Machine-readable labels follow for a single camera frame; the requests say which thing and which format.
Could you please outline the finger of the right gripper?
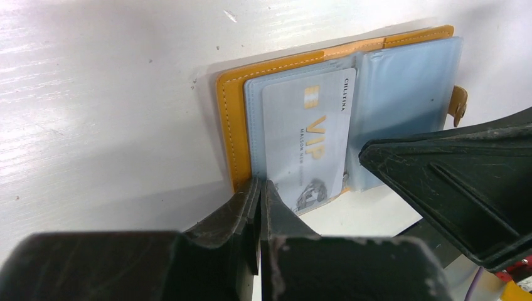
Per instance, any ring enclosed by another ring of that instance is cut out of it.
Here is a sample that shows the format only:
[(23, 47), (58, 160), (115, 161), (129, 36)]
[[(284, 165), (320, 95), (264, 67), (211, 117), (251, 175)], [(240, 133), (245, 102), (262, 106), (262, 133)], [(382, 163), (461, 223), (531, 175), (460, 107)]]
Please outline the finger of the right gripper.
[(531, 110), (367, 142), (363, 167), (490, 272), (531, 254)]

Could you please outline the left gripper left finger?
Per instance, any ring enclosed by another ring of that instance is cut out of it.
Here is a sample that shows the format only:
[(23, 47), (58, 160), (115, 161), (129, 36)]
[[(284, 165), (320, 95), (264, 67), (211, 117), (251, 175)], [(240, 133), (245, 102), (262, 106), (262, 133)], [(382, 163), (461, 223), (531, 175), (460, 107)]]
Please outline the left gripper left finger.
[(261, 182), (190, 229), (37, 233), (1, 269), (2, 300), (248, 300)]

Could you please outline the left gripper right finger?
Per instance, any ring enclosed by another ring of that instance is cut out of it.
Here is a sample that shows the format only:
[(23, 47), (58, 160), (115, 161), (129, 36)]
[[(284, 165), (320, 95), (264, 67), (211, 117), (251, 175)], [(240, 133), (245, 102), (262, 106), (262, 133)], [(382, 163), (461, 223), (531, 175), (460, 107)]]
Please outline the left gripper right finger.
[(264, 181), (261, 205), (263, 300), (450, 300), (444, 271), (411, 236), (322, 236)]

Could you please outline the silver VIP credit card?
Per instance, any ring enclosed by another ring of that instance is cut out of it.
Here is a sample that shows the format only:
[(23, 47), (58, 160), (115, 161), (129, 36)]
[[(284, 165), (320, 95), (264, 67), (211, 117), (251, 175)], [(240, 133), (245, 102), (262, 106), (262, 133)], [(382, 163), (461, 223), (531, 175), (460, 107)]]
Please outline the silver VIP credit card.
[(262, 91), (266, 175), (296, 213), (343, 189), (355, 81), (346, 68)]

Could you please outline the yellow leather card holder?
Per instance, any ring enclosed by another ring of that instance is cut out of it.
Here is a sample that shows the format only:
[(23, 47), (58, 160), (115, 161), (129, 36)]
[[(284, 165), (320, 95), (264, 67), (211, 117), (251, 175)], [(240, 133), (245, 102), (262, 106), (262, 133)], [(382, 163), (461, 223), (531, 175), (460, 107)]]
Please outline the yellow leather card holder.
[(346, 68), (356, 69), (342, 193), (379, 186), (358, 154), (371, 139), (441, 130), (458, 122), (467, 93), (455, 84), (462, 39), (443, 25), (359, 40), (265, 60), (222, 72), (216, 80), (232, 188), (266, 175), (262, 91), (266, 86)]

